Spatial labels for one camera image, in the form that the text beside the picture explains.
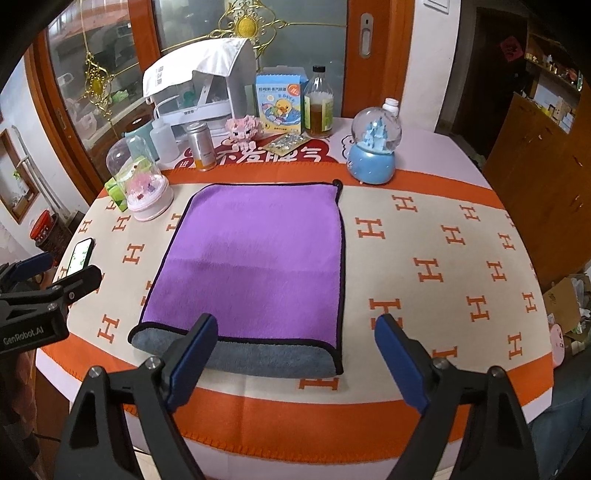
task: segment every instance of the red lid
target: red lid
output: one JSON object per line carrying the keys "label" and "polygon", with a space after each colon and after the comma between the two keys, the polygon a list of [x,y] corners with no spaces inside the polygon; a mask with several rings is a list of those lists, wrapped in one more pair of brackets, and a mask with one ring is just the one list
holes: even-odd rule
{"label": "red lid", "polygon": [[44,228],[49,228],[52,224],[51,214],[49,210],[45,210],[35,222],[33,229],[31,230],[31,239],[35,240]]}

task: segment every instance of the phone screen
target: phone screen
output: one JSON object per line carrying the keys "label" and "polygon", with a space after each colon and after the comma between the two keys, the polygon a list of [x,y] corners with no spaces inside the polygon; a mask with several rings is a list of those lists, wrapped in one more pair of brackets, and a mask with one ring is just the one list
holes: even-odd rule
{"label": "phone screen", "polygon": [[70,265],[68,266],[68,275],[79,272],[86,266],[86,257],[88,256],[92,241],[92,238],[87,238],[76,244],[74,253],[72,253],[72,258],[70,259]]}

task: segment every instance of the dark doorway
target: dark doorway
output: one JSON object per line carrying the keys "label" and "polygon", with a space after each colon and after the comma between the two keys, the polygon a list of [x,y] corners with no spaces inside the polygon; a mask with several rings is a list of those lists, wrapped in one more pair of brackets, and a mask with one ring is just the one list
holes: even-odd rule
{"label": "dark doorway", "polygon": [[523,55],[509,61],[501,48],[510,37],[517,39],[524,52],[526,18],[490,8],[476,9],[472,56],[452,132],[485,157],[501,131],[513,92],[520,92],[528,81]]}

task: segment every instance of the wooden window frame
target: wooden window frame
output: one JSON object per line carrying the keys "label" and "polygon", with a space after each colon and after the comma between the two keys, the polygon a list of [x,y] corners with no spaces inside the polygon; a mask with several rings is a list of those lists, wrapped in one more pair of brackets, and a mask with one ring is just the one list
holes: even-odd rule
{"label": "wooden window frame", "polygon": [[[415,0],[349,0],[342,115],[352,118],[386,97],[402,99],[410,55]],[[152,0],[128,0],[129,21],[139,68],[146,71],[161,56]],[[372,55],[359,55],[360,17],[374,16]],[[33,103],[49,142],[66,173],[90,205],[103,182],[80,141],[61,98],[48,49],[47,29],[25,54]]]}
{"label": "wooden window frame", "polygon": [[39,190],[37,190],[35,184],[31,181],[31,177],[25,170],[25,167],[23,165],[18,165],[18,163],[20,162],[20,158],[17,154],[16,149],[14,148],[14,144],[12,143],[12,139],[10,138],[8,130],[4,130],[2,131],[2,133],[0,133],[0,142],[4,146],[4,150],[6,150],[8,157],[12,161],[14,169],[21,176],[22,180],[25,182],[27,187],[29,187],[29,194],[26,197],[23,197],[21,200],[21,202],[25,202],[25,205],[24,207],[22,207],[22,211],[20,213],[15,212],[17,208],[13,208],[9,204],[7,204],[6,200],[4,200],[4,197],[0,195],[0,200],[2,200],[2,203],[6,207],[6,210],[8,210],[12,218],[14,218],[15,221],[20,225],[24,220],[25,215],[29,211],[29,208],[31,208],[31,205],[33,205],[35,199],[38,197]]}

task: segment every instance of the smartphone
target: smartphone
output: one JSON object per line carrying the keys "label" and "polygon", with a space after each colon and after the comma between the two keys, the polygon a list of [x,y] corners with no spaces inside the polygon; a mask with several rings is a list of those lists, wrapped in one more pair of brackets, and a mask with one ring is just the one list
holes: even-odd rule
{"label": "smartphone", "polygon": [[68,265],[67,275],[72,275],[88,266],[90,255],[92,254],[92,249],[94,247],[94,238],[87,238],[76,244],[74,247],[74,253],[72,253],[72,258],[70,259],[70,265]]}

